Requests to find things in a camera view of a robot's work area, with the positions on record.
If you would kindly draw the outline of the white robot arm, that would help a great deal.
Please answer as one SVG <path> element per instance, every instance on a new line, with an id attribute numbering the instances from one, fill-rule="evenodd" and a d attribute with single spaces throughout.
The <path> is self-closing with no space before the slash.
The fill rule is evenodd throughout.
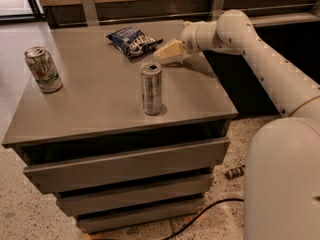
<path id="1" fill-rule="evenodd" d="M 320 240 L 319 84 L 263 41 L 240 10 L 187 22 L 154 57 L 205 50 L 242 56 L 279 113 L 248 146 L 244 240 Z"/>

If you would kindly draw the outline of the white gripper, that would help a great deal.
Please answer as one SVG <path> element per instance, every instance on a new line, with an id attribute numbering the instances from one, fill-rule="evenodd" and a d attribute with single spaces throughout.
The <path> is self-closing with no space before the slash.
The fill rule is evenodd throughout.
<path id="1" fill-rule="evenodd" d="M 189 55 L 182 55 L 184 49 L 188 53 L 198 52 L 197 30 L 199 25 L 193 22 L 185 21 L 184 29 L 181 32 L 181 41 L 172 39 L 168 43 L 159 47 L 153 56 L 160 59 L 163 66 L 180 66 L 189 58 Z"/>

